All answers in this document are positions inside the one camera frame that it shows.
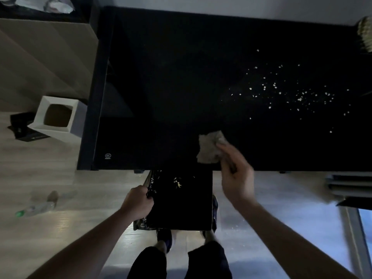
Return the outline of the person's leg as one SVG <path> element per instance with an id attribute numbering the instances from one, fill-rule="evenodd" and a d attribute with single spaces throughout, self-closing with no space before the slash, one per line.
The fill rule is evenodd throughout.
<path id="1" fill-rule="evenodd" d="M 166 279 L 166 276 L 166 253 L 156 247 L 147 247 L 132 264 L 127 279 Z"/>
<path id="2" fill-rule="evenodd" d="M 225 251 L 217 241 L 188 252 L 188 258 L 184 279 L 232 279 Z"/>

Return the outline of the grey cleaning cloth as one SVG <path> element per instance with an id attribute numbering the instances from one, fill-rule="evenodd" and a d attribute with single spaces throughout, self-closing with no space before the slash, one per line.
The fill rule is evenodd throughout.
<path id="1" fill-rule="evenodd" d="M 228 144 L 222 131 L 199 135 L 198 139 L 199 152 L 196 156 L 197 162 L 200 164 L 215 164 L 220 162 L 224 157 L 224 152 L 217 147 L 217 144 Z"/>

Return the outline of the person's right leg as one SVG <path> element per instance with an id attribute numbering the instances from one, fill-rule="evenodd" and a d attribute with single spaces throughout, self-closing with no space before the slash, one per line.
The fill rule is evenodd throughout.
<path id="1" fill-rule="evenodd" d="M 225 251 L 217 241 L 188 252 L 188 258 L 184 279 L 232 279 Z"/>

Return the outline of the person's left hand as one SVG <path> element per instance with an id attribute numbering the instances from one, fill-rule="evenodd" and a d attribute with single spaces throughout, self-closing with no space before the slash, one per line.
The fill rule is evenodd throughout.
<path id="1" fill-rule="evenodd" d="M 137 187 L 130 189 L 119 209 L 120 214 L 129 224 L 142 219 L 148 214 L 137 214 Z"/>

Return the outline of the person's right forearm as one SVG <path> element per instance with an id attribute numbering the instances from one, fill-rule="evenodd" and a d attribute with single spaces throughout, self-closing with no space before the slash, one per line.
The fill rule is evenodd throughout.
<path id="1" fill-rule="evenodd" d="M 358 279 L 251 199 L 232 202 L 290 279 Z"/>

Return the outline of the person's left leg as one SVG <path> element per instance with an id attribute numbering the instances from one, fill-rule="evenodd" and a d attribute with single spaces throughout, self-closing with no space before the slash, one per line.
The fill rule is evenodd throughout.
<path id="1" fill-rule="evenodd" d="M 156 247 L 147 247 L 132 264 L 127 279 L 166 279 L 166 276 L 166 253 Z"/>

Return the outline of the scattered white crumbs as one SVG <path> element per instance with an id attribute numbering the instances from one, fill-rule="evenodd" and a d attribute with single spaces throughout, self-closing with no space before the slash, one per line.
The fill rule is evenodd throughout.
<path id="1" fill-rule="evenodd" d="M 216 102 L 230 127 L 289 136 L 315 128 L 333 133 L 350 116 L 357 87 L 348 67 L 326 57 L 253 57 Z"/>

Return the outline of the flat black box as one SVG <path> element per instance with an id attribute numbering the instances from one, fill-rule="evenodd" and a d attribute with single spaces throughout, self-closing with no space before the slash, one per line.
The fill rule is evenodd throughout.
<path id="1" fill-rule="evenodd" d="M 48 135 L 32 130 L 28 127 L 33 123 L 35 116 L 35 112 L 24 112 L 10 115 L 11 125 L 7 128 L 13 132 L 16 140 L 32 142 L 49 138 Z"/>

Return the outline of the person's left dark shoe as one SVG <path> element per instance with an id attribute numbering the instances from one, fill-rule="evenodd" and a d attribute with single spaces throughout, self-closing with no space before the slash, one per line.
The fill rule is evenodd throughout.
<path id="1" fill-rule="evenodd" d="M 156 235 L 157 244 L 160 244 L 160 250 L 168 254 L 174 242 L 172 230 L 164 228 L 156 229 Z"/>

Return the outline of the person's right hand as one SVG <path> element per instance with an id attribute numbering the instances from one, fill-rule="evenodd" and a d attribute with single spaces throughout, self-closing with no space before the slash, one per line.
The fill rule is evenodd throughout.
<path id="1" fill-rule="evenodd" d="M 247 162 L 243 154 L 230 144 L 217 144 L 228 159 L 233 181 L 229 186 L 222 186 L 226 198 L 242 216 L 249 213 L 254 206 L 258 206 L 254 194 L 254 169 Z"/>

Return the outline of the white open-topped box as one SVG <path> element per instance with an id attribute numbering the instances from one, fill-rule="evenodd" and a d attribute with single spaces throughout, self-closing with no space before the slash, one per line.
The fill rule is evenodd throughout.
<path id="1" fill-rule="evenodd" d="M 87 105 L 77 99 L 43 96 L 28 128 L 68 144 L 81 144 Z"/>

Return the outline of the crumpled clear plastic bag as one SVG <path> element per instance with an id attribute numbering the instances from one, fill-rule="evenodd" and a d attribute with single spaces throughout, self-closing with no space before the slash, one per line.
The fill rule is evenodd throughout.
<path id="1" fill-rule="evenodd" d="M 71 0 L 16 0 L 15 4 L 46 13 L 70 14 L 75 11 Z"/>

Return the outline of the person's left forearm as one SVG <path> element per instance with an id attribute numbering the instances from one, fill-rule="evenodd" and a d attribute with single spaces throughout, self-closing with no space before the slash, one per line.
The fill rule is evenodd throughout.
<path id="1" fill-rule="evenodd" d="M 26 279 L 97 279 L 124 231 L 150 210 L 119 209 L 55 254 Z"/>

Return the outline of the black desk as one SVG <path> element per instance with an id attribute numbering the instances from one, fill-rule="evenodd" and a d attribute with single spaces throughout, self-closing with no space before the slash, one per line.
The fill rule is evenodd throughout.
<path id="1" fill-rule="evenodd" d="M 372 172 L 372 54 L 356 26 L 105 7 L 77 170 L 202 167 L 198 136 L 222 131 L 257 171 Z M 253 57 L 328 57 L 357 96 L 333 133 L 249 131 L 219 95 Z"/>

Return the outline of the beige wooden cabinet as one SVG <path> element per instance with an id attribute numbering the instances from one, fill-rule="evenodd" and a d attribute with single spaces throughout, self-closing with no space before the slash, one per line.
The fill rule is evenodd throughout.
<path id="1" fill-rule="evenodd" d="M 97 47 L 89 23 L 0 18 L 0 112 L 35 111 L 42 96 L 87 100 Z"/>

